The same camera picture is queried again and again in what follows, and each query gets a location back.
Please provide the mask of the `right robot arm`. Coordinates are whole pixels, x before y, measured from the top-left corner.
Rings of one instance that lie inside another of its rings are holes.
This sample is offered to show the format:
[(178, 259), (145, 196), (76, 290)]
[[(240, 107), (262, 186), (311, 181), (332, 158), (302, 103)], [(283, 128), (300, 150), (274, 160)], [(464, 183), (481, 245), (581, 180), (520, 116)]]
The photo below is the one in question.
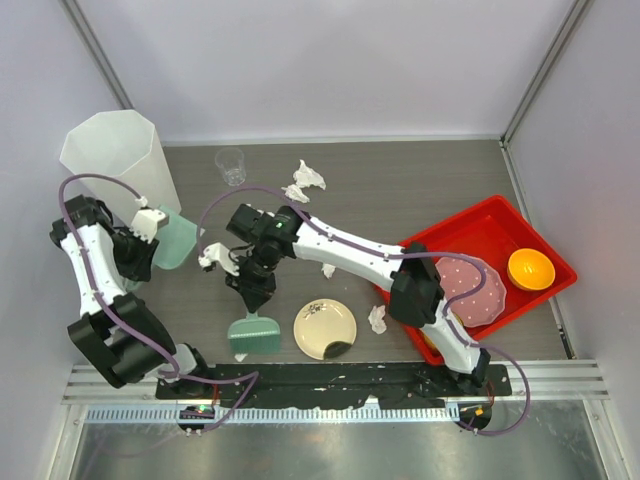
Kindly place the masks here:
[(274, 295), (275, 270), (284, 258), (331, 264), (363, 278), (389, 295), (388, 312), (397, 322), (424, 333), (451, 372), (457, 391), (472, 395), (488, 381), (489, 352), (464, 330), (452, 312), (454, 302), (479, 291), (445, 293), (434, 260), (420, 243), (379, 244), (331, 227), (295, 207), (276, 213), (240, 205), (226, 229), (249, 248), (233, 257), (226, 283), (256, 313)]

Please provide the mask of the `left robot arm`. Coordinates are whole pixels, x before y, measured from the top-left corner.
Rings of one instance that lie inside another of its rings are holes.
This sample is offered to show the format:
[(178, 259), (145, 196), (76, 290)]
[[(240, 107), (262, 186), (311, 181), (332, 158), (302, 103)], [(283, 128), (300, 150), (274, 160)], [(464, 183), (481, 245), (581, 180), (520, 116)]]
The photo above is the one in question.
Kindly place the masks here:
[(125, 287), (147, 282), (160, 245), (157, 235), (170, 222), (158, 209), (140, 209), (132, 226), (117, 226), (105, 203), (78, 195), (63, 204), (50, 238), (71, 261), (80, 293), (80, 318), (70, 340), (114, 388), (156, 377), (177, 396), (200, 399), (212, 390), (213, 375), (202, 355), (175, 344), (145, 302)]

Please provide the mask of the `green dustpan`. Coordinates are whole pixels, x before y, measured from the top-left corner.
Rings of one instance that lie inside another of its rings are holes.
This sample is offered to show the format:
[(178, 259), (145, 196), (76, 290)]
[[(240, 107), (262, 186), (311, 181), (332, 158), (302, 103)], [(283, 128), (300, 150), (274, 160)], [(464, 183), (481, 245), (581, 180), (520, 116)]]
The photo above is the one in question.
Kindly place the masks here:
[(168, 223), (158, 230), (158, 248), (153, 264), (162, 270), (179, 268), (196, 246), (197, 225), (168, 207), (159, 206), (168, 217)]

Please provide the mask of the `green hand brush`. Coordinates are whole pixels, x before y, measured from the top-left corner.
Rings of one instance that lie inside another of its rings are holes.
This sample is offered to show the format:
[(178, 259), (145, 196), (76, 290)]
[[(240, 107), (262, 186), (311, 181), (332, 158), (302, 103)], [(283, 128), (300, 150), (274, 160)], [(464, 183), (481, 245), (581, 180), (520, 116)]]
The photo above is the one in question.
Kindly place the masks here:
[(275, 354), (281, 348), (279, 323), (257, 312), (232, 322), (227, 338), (234, 354)]

